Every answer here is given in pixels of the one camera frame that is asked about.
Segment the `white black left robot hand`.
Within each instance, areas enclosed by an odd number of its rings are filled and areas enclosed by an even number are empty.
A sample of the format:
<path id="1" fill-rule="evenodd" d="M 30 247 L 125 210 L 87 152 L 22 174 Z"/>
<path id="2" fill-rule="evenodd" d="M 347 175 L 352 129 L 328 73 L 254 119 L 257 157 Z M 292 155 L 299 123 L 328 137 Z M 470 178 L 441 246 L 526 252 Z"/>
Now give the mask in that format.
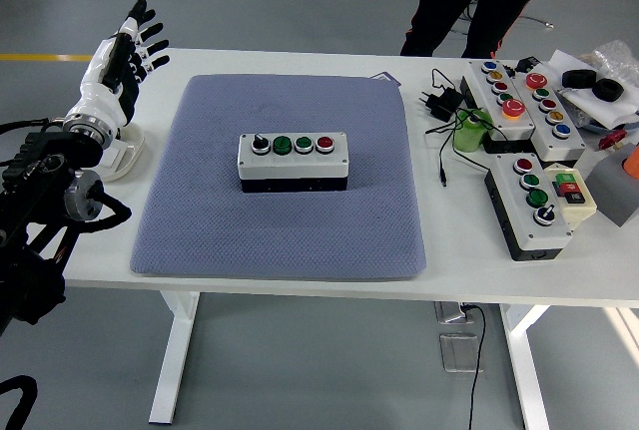
<path id="1" fill-rule="evenodd" d="M 131 122 L 140 85 L 170 61 L 164 53 L 168 40 L 147 43 L 164 28 L 161 22 L 146 25 L 155 16 L 146 0 L 138 0 L 119 30 L 100 43 L 82 78 L 80 100 L 67 115 L 68 125 L 86 117 L 113 129 Z"/>

